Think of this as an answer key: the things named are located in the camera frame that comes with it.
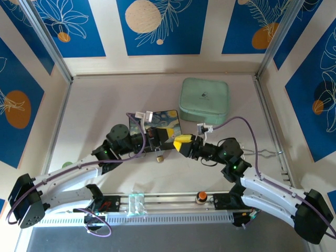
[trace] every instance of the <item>small bottle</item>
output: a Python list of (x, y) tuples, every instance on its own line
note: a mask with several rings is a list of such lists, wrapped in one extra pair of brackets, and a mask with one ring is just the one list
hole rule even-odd
[(199, 192), (196, 195), (196, 203), (200, 205), (203, 205), (207, 199), (208, 199), (208, 195), (206, 194), (206, 192)]

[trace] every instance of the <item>white wall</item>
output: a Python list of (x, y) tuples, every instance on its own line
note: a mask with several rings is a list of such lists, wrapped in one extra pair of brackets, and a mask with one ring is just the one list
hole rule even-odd
[[(296, 182), (306, 190), (314, 188), (319, 191), (328, 203), (327, 192), (336, 190), (336, 153), (314, 163), (285, 85), (335, 18), (336, 2), (324, 0), (279, 71), (272, 62), (261, 78), (261, 84), (267, 88), (274, 105)], [(325, 237), (322, 241), (323, 251), (335, 251), (334, 240)]]
[(66, 58), (73, 75), (144, 72), (256, 72), (264, 54), (222, 55), (236, 0), (209, 0), (198, 56), (127, 56), (117, 2), (89, 0), (106, 57)]
[[(54, 68), (51, 76), (47, 73), (1, 8), (0, 23), (0, 38), (7, 44), (45, 92), (19, 168), (15, 169), (0, 161), (0, 198), (6, 200), (19, 176), (29, 173), (31, 177), (34, 177), (41, 173), (51, 139), (56, 129), (57, 118), (68, 84), (57, 67)], [(0, 250), (6, 252), (14, 251), (20, 232), (18, 226), (9, 226), (5, 223), (8, 211), (9, 207), (7, 204), (0, 218)]]

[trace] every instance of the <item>orange circle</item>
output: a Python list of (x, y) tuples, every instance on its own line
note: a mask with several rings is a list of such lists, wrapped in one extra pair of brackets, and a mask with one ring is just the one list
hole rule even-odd
[(317, 115), (321, 114), (323, 112), (323, 102), (320, 101), (320, 100), (316, 100), (314, 103), (313, 103), (313, 112)]
[(201, 200), (205, 200), (207, 197), (207, 194), (206, 192), (199, 192), (198, 193), (198, 198), (201, 199)]
[(278, 23), (271, 23), (268, 26), (262, 27), (253, 35), (252, 46), (255, 49), (267, 49), (275, 31), (278, 29)]
[(32, 109), (30, 100), (22, 91), (9, 92), (5, 98), (6, 119), (10, 125), (17, 129), (24, 129), (27, 127)]
[(64, 43), (67, 43), (71, 40), (69, 34), (64, 33), (63, 31), (61, 31), (58, 35), (57, 35), (58, 39), (61, 40)]

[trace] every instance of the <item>gray floor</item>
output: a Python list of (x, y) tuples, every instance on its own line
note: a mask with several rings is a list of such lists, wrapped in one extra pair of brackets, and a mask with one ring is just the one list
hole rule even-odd
[(84, 251), (308, 251), (306, 243), (286, 223), (261, 213), (246, 230), (232, 224), (113, 227), (109, 238), (94, 237), (84, 227), (34, 228), (31, 252)]

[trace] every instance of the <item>yellow object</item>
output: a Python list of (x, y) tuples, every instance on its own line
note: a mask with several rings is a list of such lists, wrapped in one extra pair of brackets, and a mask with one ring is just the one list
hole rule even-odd
[(157, 156), (156, 160), (157, 160), (158, 163), (161, 163), (161, 162), (163, 162), (164, 158), (163, 158), (163, 156)]
[(64, 33), (63, 31), (61, 31), (58, 35), (57, 35), (58, 39), (64, 43), (67, 43), (71, 40), (69, 34)]
[(190, 143), (193, 135), (179, 135), (174, 140), (174, 147), (180, 151), (183, 143)]
[(174, 129), (167, 129), (168, 138), (171, 138), (174, 135)]

